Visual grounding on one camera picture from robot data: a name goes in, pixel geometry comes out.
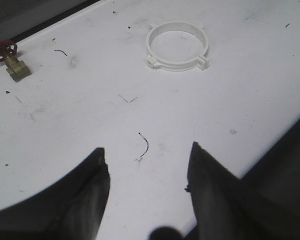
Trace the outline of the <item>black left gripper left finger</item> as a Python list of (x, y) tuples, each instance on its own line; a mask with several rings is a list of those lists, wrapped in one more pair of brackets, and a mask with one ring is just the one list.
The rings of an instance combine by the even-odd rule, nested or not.
[(0, 210), (0, 240), (94, 240), (110, 192), (104, 148), (36, 195)]

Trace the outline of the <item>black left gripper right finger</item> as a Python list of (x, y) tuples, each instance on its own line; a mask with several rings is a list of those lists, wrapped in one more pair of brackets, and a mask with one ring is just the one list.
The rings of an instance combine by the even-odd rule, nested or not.
[(300, 240), (300, 119), (243, 178), (194, 142), (187, 181), (188, 240)]

